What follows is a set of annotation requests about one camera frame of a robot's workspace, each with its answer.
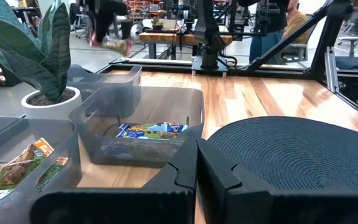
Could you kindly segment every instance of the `soil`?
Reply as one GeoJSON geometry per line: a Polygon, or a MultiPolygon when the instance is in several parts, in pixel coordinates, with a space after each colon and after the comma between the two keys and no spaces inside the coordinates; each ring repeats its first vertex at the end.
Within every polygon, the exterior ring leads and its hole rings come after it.
{"type": "Polygon", "coordinates": [[[75,95],[75,92],[73,90],[66,89],[58,101],[50,101],[43,94],[38,94],[38,95],[28,98],[27,103],[32,106],[55,105],[58,103],[63,103],[64,101],[67,101],[67,100],[73,98],[74,95],[75,95]]]}

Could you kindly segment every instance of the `wooden table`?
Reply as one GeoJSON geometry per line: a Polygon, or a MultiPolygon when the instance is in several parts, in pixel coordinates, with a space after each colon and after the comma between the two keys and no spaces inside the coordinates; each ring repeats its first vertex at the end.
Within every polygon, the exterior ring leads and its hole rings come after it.
{"type": "MultiPolygon", "coordinates": [[[[114,74],[127,72],[114,71],[114,74]]],[[[142,86],[195,88],[204,93],[208,139],[226,124],[258,116],[295,116],[358,131],[358,112],[319,83],[274,78],[204,77],[143,72],[142,86]]],[[[79,187],[142,187],[158,169],[97,166],[81,152],[83,178],[79,187]]],[[[196,206],[197,224],[205,223],[196,206]]]]}
{"type": "MultiPolygon", "coordinates": [[[[226,26],[219,26],[220,32],[227,32],[226,26]]],[[[231,44],[233,37],[231,35],[221,35],[226,46],[231,44]]],[[[180,36],[176,34],[159,34],[143,32],[139,34],[139,40],[149,45],[149,58],[157,58],[157,44],[172,44],[172,60],[176,59],[176,45],[180,44],[180,36]]],[[[197,54],[199,42],[194,34],[185,34],[181,37],[182,45],[193,46],[193,56],[197,54]]]]}

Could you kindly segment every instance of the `white plant pot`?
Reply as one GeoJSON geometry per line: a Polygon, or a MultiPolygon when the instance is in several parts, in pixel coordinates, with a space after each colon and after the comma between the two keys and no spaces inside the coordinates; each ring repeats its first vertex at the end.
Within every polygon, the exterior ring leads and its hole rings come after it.
{"type": "Polygon", "coordinates": [[[48,106],[33,106],[27,103],[27,100],[39,93],[34,91],[29,93],[22,99],[22,107],[26,118],[32,119],[60,119],[69,120],[68,115],[78,106],[81,105],[81,93],[77,88],[66,87],[66,89],[73,90],[75,95],[67,101],[48,106]]]}

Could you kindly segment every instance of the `snake plant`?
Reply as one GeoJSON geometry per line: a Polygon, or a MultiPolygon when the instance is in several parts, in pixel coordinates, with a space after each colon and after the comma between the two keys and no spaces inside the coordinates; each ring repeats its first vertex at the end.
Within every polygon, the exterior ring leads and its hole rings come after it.
{"type": "Polygon", "coordinates": [[[66,5],[54,0],[40,21],[38,38],[0,0],[0,64],[50,101],[61,97],[70,67],[70,21],[66,5]]]}

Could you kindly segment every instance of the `black round mat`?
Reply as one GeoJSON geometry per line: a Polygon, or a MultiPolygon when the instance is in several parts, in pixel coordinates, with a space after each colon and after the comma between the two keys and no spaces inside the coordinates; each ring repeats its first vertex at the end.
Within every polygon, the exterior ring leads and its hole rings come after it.
{"type": "Polygon", "coordinates": [[[301,118],[231,123],[208,142],[279,189],[358,189],[358,133],[301,118]]]}

